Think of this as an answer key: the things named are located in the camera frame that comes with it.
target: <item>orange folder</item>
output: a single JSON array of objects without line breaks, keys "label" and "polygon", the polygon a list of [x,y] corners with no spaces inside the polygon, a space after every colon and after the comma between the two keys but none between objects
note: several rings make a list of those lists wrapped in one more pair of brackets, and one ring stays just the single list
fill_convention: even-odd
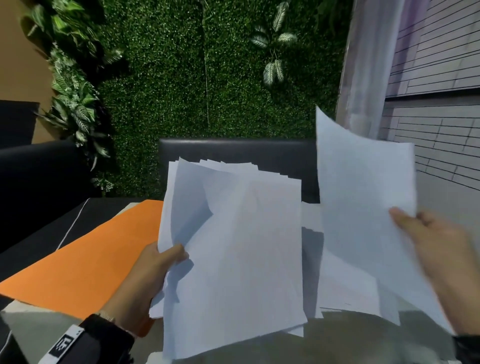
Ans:
[{"label": "orange folder", "polygon": [[163,201],[146,200],[0,283],[0,294],[80,319],[97,312],[158,239]]}]

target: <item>sleeve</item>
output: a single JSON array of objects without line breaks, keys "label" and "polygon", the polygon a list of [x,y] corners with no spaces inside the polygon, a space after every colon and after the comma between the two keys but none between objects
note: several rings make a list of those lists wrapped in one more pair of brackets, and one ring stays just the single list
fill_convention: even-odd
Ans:
[{"label": "sleeve", "polygon": [[455,357],[462,364],[480,364],[480,336],[462,335],[454,337]]},{"label": "sleeve", "polygon": [[39,364],[129,364],[134,337],[98,315],[72,325]]}]

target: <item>artificial grass wall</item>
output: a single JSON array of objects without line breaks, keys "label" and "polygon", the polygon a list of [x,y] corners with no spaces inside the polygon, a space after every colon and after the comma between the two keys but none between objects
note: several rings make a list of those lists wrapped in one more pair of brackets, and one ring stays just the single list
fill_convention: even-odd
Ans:
[{"label": "artificial grass wall", "polygon": [[125,49],[129,72],[100,85],[112,116],[119,170],[114,195],[159,198],[162,136],[314,137],[314,106],[334,116],[349,14],[336,36],[320,25],[320,0],[292,0],[284,30],[287,82],[262,84],[267,56],[249,41],[279,1],[104,0],[107,48]]}]

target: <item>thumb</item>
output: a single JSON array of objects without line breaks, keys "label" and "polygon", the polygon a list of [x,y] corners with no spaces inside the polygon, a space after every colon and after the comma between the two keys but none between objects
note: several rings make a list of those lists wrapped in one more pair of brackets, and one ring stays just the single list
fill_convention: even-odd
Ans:
[{"label": "thumb", "polygon": [[176,244],[158,256],[162,268],[168,270],[172,265],[188,259],[188,253],[182,244]]},{"label": "thumb", "polygon": [[392,207],[388,212],[394,223],[406,232],[414,242],[418,242],[428,231],[420,220],[409,216],[405,211],[398,207]]}]

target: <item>beige wall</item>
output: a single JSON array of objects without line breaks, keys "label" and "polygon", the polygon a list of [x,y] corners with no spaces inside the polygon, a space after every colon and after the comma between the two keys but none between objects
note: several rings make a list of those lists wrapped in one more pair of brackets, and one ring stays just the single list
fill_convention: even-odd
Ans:
[{"label": "beige wall", "polygon": [[[0,99],[39,102],[48,110],[53,91],[47,61],[25,38],[19,19],[27,8],[21,0],[2,0],[0,10]],[[36,122],[32,143],[54,139],[55,130]]]}]

